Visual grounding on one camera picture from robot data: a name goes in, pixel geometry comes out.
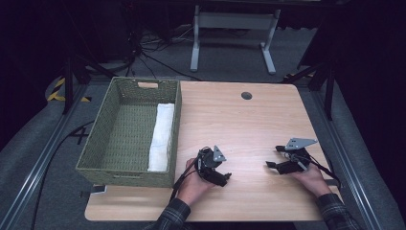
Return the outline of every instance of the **wooden table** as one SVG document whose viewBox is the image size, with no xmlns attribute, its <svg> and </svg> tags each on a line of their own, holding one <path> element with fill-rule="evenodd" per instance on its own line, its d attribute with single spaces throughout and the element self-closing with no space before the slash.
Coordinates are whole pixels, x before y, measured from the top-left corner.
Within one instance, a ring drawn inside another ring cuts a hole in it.
<svg viewBox="0 0 406 230">
<path fill-rule="evenodd" d="M 288 84 L 182 81 L 182 114 L 176 178 L 198 150 L 217 145 L 227 161 L 217 168 L 232 173 L 225 187 L 211 189 L 192 206 L 189 221 L 320 220 L 315 197 L 289 175 L 265 161 L 286 161 L 275 146 L 291 137 L 316 138 L 298 90 Z M 251 100 L 241 98 L 252 94 Z M 319 144 L 306 148 L 327 166 Z M 336 187 L 332 191 L 338 194 Z M 90 195 L 89 220 L 156 220 L 171 189 L 107 186 Z"/>
</svg>

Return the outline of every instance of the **white towel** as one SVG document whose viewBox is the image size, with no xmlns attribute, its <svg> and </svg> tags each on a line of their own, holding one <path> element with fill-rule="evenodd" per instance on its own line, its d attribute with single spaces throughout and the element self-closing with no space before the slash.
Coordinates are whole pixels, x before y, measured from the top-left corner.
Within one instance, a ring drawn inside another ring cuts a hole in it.
<svg viewBox="0 0 406 230">
<path fill-rule="evenodd" d="M 168 145 L 172 130 L 173 103 L 159 103 L 149 149 L 149 172 L 165 172 L 168 168 Z"/>
</svg>

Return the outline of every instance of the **human hand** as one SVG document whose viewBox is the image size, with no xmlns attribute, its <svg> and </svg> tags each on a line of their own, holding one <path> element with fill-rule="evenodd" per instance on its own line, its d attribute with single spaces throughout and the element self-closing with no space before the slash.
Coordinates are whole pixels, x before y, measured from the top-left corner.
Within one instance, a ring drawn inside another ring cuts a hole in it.
<svg viewBox="0 0 406 230">
<path fill-rule="evenodd" d="M 299 180 L 316 197 L 332 193 L 319 168 L 313 164 L 309 164 L 307 171 L 293 172 L 290 175 Z"/>
<path fill-rule="evenodd" d="M 188 160 L 186 163 L 186 168 L 188 168 L 193 161 L 194 158 Z M 181 199 L 189 206 L 192 206 L 203 194 L 214 187 L 215 184 L 200 178 L 197 172 L 194 171 L 194 167 L 191 167 L 187 171 L 187 173 L 189 172 L 191 172 L 191 174 L 185 178 L 180 186 L 177 198 Z"/>
</svg>

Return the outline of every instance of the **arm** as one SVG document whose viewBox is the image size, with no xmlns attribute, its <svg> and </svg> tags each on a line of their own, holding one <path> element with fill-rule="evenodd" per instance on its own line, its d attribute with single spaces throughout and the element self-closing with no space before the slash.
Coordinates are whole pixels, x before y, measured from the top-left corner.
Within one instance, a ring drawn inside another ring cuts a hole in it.
<svg viewBox="0 0 406 230">
<path fill-rule="evenodd" d="M 190 159 L 186 168 L 193 162 Z M 190 169 L 179 188 L 177 197 L 172 200 L 162 212 L 161 216 L 147 229 L 178 230 L 181 229 L 186 218 L 191 213 L 191 206 L 215 185 L 200 178 L 196 171 Z"/>
<path fill-rule="evenodd" d="M 317 206 L 328 229 L 361 229 L 338 195 L 328 187 L 315 165 L 310 164 L 307 171 L 291 175 L 317 197 Z"/>
</svg>

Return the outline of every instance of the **green wicker basket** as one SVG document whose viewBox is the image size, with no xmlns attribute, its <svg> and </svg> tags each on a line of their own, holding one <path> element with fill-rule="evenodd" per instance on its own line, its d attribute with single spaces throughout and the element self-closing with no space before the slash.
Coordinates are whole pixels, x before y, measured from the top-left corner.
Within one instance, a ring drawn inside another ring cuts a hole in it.
<svg viewBox="0 0 406 230">
<path fill-rule="evenodd" d="M 158 104 L 174 104 L 169 164 L 166 172 L 148 172 Z M 181 105 L 179 80 L 113 78 L 77 171 L 94 184 L 172 187 Z"/>
</svg>

